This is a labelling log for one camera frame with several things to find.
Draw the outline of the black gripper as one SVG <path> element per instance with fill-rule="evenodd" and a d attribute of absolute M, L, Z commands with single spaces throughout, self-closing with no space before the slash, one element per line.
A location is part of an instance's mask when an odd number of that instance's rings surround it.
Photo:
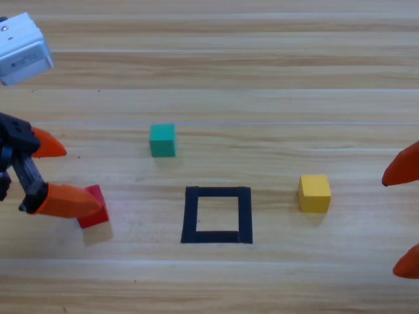
<path fill-rule="evenodd" d="M 80 188 L 45 183 L 32 160 L 65 156 L 65 147 L 49 132 L 31 127 L 25 120 L 1 114 L 1 200 L 7 196 L 12 167 L 25 192 L 19 210 L 29 215 L 85 218 L 103 210 L 98 185 Z"/>

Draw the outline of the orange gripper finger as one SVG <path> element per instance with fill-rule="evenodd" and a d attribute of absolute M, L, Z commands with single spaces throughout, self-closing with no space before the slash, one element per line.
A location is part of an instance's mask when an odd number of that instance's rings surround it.
<path fill-rule="evenodd" d="M 419 278 L 419 244 L 409 249 L 393 267 L 393 274 L 407 279 Z"/>
<path fill-rule="evenodd" d="M 418 142 L 402 150 L 390 163 L 382 177 L 384 186 L 418 180 Z"/>

